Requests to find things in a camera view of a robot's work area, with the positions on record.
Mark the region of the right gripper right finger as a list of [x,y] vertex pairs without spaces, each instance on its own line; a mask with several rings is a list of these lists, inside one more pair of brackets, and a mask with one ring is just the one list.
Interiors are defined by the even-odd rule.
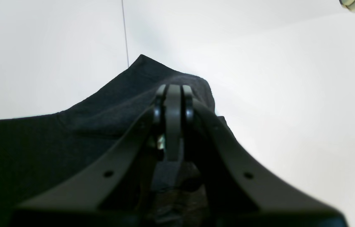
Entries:
[[213,227],[345,227],[337,209],[294,188],[253,158],[189,86],[182,87],[185,158],[199,169]]

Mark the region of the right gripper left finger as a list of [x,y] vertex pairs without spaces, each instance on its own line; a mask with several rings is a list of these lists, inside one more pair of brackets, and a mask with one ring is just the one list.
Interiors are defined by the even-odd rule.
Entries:
[[178,161],[181,87],[162,85],[154,102],[102,157],[22,203],[15,227],[140,227],[159,161]]

